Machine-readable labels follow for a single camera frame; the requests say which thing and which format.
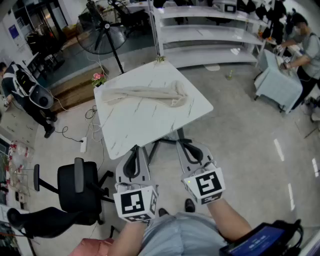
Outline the person's left forearm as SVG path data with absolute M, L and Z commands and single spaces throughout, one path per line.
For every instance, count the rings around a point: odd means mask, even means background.
M 108 251 L 109 256 L 138 256 L 147 224 L 127 222 Z

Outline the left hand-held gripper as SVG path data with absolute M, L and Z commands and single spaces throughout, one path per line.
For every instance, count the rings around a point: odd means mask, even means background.
M 144 182 L 151 179 L 149 163 L 145 147 L 135 145 L 116 167 L 113 199 L 119 218 L 128 223 L 147 223 L 156 217 L 158 186 L 154 182 Z

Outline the person's light blue shirt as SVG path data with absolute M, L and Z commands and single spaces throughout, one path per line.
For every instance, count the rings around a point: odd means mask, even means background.
M 138 256 L 219 256 L 219 250 L 226 245 L 212 218 L 178 212 L 152 221 Z

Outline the light blue covered table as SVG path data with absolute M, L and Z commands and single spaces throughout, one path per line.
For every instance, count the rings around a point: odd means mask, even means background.
M 300 97 L 303 87 L 295 70 L 279 69 L 284 60 L 265 49 L 259 61 L 262 71 L 254 79 L 255 98 L 265 96 L 280 105 L 280 111 L 289 114 Z

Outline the pink flower potted plant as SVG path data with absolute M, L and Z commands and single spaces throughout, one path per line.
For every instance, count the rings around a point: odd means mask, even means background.
M 91 81 L 93 87 L 99 87 L 107 81 L 107 78 L 103 73 L 94 73 Z

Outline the black office chair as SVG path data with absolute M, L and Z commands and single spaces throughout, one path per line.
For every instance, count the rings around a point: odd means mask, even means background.
M 97 164 L 77 157 L 73 164 L 64 165 L 57 170 L 57 187 L 40 178 L 40 166 L 33 169 L 33 184 L 36 191 L 40 187 L 56 193 L 60 209 L 48 207 L 31 213 L 20 213 L 15 208 L 7 211 L 9 224 L 29 239 L 35 237 L 51 239 L 60 236 L 72 225 L 102 225 L 102 201 L 113 203 L 109 189 L 103 187 L 107 178 L 114 173 L 106 171 L 98 178 Z

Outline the person's right forearm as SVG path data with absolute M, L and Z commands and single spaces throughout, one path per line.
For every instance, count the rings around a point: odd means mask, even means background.
M 207 207 L 225 239 L 234 242 L 252 231 L 250 224 L 224 198 L 208 203 Z

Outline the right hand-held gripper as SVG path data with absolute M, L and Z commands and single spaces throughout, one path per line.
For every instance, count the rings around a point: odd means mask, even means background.
M 210 150 L 191 139 L 176 142 L 185 189 L 199 205 L 207 205 L 222 198 L 226 190 L 222 169 L 212 161 Z

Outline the white metal shelving unit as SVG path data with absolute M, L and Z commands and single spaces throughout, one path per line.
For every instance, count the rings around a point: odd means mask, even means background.
M 162 8 L 147 1 L 156 56 L 176 68 L 223 63 L 257 63 L 266 41 L 258 30 L 269 26 L 255 12 L 226 12 L 216 5 Z

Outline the pile of clear water bottles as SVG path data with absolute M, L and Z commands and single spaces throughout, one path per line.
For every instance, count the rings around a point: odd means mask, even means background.
M 8 150 L 8 171 L 18 173 L 32 162 L 35 150 L 18 140 L 10 143 Z

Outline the black standing fan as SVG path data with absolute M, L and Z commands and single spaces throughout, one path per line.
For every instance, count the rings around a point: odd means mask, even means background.
M 101 56 L 112 53 L 120 72 L 123 65 L 117 54 L 127 40 L 125 27 L 107 19 L 108 10 L 94 0 L 87 0 L 86 8 L 78 16 L 75 26 L 76 39 L 79 45 L 88 53 Z

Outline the beige towel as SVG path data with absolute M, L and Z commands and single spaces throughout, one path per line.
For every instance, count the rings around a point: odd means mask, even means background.
M 178 108 L 187 102 L 189 95 L 185 91 L 184 84 L 179 80 L 174 80 L 165 87 L 130 86 L 107 89 L 101 94 L 102 101 L 109 106 L 129 98 L 151 100 L 169 108 Z

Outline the grey locker cabinet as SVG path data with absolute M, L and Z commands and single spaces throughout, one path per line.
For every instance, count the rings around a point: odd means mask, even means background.
M 0 104 L 0 135 L 10 141 L 20 141 L 33 148 L 38 124 L 23 110 L 14 105 Z

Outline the black chest-worn tablet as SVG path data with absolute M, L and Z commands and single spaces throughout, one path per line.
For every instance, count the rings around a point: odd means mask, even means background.
M 298 256 L 304 229 L 301 220 L 263 222 L 245 236 L 219 249 L 219 256 Z

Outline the person's right black shoe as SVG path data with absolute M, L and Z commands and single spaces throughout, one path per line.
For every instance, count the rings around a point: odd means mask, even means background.
M 184 211 L 187 213 L 195 213 L 196 212 L 196 206 L 190 198 L 187 198 L 184 202 Z

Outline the wooden step platform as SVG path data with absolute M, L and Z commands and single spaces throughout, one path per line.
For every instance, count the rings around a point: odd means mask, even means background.
M 109 71 L 104 66 L 102 69 L 96 67 L 58 84 L 50 91 L 54 97 L 54 103 L 50 110 L 58 114 L 64 109 L 69 110 L 93 100 L 95 97 L 92 78 L 95 73 L 102 73 L 102 70 L 107 75 L 109 74 Z

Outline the pink cloth bag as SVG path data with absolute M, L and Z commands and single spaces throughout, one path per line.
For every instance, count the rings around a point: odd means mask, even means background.
M 108 256 L 108 251 L 114 243 L 112 238 L 83 238 L 68 256 Z

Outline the black table base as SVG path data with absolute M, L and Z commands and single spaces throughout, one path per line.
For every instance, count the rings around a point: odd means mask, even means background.
M 147 149 L 145 146 L 142 147 L 143 152 L 144 152 L 145 156 L 147 157 L 148 165 L 151 164 L 152 158 L 154 157 L 156 150 L 157 150 L 157 147 L 160 143 L 175 145 L 176 141 L 182 141 L 182 142 L 187 142 L 187 143 L 192 142 L 191 139 L 185 137 L 185 133 L 184 133 L 183 128 L 177 129 L 175 131 L 175 133 L 177 134 L 178 139 L 170 139 L 170 138 L 167 138 L 168 136 L 166 135 L 165 137 L 162 137 L 162 138 L 157 139 L 156 141 L 152 142 L 153 146 L 152 146 L 150 153 L 147 152 Z

